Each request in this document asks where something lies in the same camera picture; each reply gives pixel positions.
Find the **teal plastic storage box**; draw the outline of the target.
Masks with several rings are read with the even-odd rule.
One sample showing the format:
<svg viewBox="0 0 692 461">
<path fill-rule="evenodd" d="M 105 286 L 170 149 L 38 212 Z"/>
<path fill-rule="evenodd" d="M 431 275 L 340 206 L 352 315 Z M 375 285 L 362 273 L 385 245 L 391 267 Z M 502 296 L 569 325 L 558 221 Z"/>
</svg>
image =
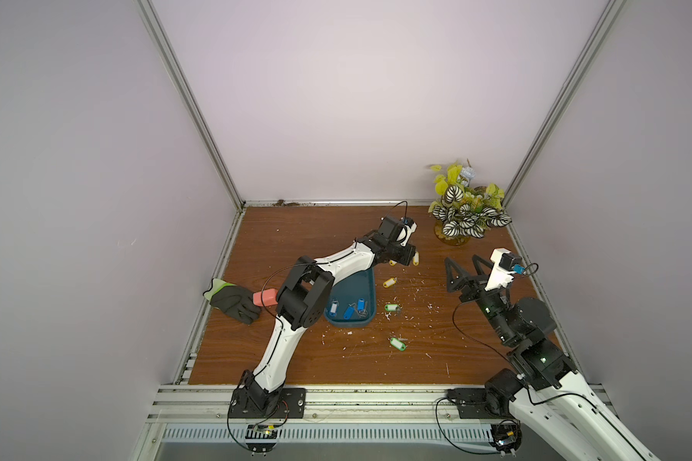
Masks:
<svg viewBox="0 0 692 461">
<path fill-rule="evenodd" d="M 369 316 L 361 319 L 357 315 L 357 301 L 365 299 L 369 307 Z M 332 317 L 329 313 L 331 303 L 339 302 L 338 314 Z M 343 320 L 343 313 L 353 307 L 356 312 L 350 321 Z M 336 284 L 331 292 L 331 297 L 324 309 L 326 320 L 336 328 L 364 328 L 375 317 L 377 307 L 376 284 L 374 270 L 359 271 Z"/>
</svg>

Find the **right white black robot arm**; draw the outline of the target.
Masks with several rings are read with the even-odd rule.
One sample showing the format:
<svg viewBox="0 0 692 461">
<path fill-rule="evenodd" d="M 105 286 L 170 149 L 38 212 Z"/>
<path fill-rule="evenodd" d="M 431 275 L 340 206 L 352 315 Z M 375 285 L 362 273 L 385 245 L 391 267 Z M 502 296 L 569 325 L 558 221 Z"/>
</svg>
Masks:
<svg viewBox="0 0 692 461">
<path fill-rule="evenodd" d="M 486 410 L 504 424 L 526 426 L 566 460 L 654 460 L 597 396 L 574 360 L 551 339 L 557 323 L 538 298 L 511 299 L 511 286 L 538 269 L 498 248 L 473 255 L 469 272 L 445 259 L 447 290 L 475 303 L 509 351 L 509 366 L 484 386 Z"/>
</svg>

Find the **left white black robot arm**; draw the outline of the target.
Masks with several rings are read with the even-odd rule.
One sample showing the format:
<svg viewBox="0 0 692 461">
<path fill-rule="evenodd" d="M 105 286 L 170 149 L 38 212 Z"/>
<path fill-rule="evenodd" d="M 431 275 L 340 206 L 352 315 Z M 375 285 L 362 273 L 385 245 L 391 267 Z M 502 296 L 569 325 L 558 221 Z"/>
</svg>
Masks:
<svg viewBox="0 0 692 461">
<path fill-rule="evenodd" d="M 273 332 L 257 367 L 242 375 L 238 400 L 265 413 L 276 407 L 297 346 L 323 315 L 334 286 L 378 264 L 409 265 L 416 253 L 409 240 L 416 229 L 415 221 L 407 216 L 386 216 L 378 229 L 340 252 L 321 259 L 300 257 L 279 288 Z"/>
</svg>

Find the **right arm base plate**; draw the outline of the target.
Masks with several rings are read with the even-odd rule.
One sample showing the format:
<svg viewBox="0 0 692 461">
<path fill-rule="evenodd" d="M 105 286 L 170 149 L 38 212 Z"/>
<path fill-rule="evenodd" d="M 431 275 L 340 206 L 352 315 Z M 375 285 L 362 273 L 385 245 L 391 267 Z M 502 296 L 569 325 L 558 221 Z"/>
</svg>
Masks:
<svg viewBox="0 0 692 461">
<path fill-rule="evenodd" d="M 511 416 L 507 399 L 486 388 L 449 389 L 446 398 L 457 409 L 461 419 L 505 419 Z"/>
</svg>

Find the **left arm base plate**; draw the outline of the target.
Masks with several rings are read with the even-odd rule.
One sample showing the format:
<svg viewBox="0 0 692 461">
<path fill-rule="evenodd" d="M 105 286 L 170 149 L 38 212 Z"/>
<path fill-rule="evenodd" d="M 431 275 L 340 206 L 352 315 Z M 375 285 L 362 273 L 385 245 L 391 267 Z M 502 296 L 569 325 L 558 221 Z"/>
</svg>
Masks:
<svg viewBox="0 0 692 461">
<path fill-rule="evenodd" d="M 231 419 L 303 419 L 307 390 L 284 387 L 273 393 L 238 388 L 234 391 L 228 415 Z"/>
</svg>

